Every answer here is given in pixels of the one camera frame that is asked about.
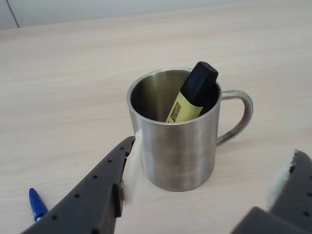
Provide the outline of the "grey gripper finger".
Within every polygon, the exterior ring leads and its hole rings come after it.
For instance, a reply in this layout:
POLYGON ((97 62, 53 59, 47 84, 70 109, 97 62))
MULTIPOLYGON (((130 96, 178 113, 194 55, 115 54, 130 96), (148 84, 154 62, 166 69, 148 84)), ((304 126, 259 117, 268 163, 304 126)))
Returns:
POLYGON ((267 209, 275 216, 312 232, 312 159, 293 150, 273 178, 267 209))
POLYGON ((124 139, 26 234, 112 234, 124 205, 132 203, 142 131, 124 139))

